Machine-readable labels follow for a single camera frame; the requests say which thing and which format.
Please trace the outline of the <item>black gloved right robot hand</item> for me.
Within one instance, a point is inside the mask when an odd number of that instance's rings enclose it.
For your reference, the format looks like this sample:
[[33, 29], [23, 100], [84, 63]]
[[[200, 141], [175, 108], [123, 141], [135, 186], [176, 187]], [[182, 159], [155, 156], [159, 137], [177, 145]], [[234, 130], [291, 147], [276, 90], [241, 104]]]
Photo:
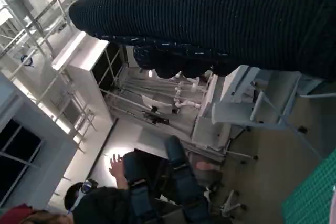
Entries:
[[77, 0], [73, 24], [161, 78], [241, 65], [335, 80], [335, 0]]

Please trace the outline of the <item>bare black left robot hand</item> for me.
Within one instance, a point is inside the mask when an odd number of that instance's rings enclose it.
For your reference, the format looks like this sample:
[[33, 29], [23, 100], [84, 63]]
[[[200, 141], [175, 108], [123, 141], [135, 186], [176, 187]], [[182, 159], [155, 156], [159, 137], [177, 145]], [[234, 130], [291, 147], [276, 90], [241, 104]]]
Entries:
[[164, 142], [168, 177], [178, 197], [176, 210], [162, 213], [166, 202], [154, 198], [156, 181], [148, 178], [136, 153], [124, 155], [124, 175], [129, 186], [129, 199], [137, 223], [211, 223], [209, 203], [197, 182], [181, 141], [171, 136]]

